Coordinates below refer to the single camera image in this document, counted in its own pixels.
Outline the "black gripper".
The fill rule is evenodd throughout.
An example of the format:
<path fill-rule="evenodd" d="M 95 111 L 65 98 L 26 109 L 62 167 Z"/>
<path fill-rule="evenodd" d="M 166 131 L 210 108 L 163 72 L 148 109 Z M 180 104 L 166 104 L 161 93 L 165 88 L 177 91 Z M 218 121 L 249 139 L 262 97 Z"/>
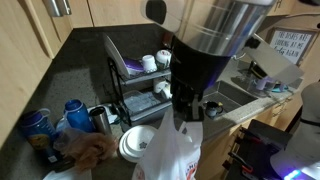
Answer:
<path fill-rule="evenodd" d="M 185 122 L 202 122 L 203 108 L 199 105 L 200 94 L 176 78 L 171 79 L 172 105 L 175 115 Z"/>

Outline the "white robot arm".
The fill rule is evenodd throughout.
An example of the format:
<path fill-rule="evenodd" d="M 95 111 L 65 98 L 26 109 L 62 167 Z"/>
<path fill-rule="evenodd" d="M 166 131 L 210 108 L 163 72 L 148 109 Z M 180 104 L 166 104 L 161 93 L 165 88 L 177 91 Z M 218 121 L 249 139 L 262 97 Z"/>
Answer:
<path fill-rule="evenodd" d="M 274 4 L 275 0 L 141 0 L 142 16 L 173 34 L 171 93 L 178 117 L 186 122 L 204 119 L 204 91 L 240 51 L 284 84 L 303 75 L 256 34 Z"/>

